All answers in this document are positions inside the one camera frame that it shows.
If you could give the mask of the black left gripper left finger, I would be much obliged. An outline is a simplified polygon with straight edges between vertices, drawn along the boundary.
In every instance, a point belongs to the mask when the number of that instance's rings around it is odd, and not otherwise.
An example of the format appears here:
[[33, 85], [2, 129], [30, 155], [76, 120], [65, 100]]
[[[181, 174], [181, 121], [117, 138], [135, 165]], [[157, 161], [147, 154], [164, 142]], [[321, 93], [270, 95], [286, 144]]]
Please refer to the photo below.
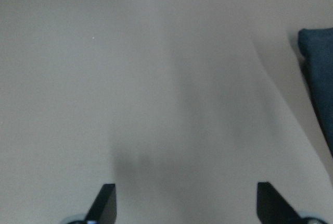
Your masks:
[[84, 223], [114, 224], [117, 218], [115, 184], [104, 184], [84, 218]]

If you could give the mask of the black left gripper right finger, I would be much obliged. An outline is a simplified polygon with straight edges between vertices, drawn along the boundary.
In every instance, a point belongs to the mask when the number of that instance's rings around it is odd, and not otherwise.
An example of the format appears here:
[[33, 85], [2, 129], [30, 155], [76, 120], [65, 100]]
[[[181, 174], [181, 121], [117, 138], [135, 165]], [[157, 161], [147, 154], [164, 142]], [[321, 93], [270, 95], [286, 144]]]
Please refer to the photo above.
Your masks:
[[298, 223], [300, 215], [290, 206], [270, 182], [257, 183], [256, 212], [260, 223]]

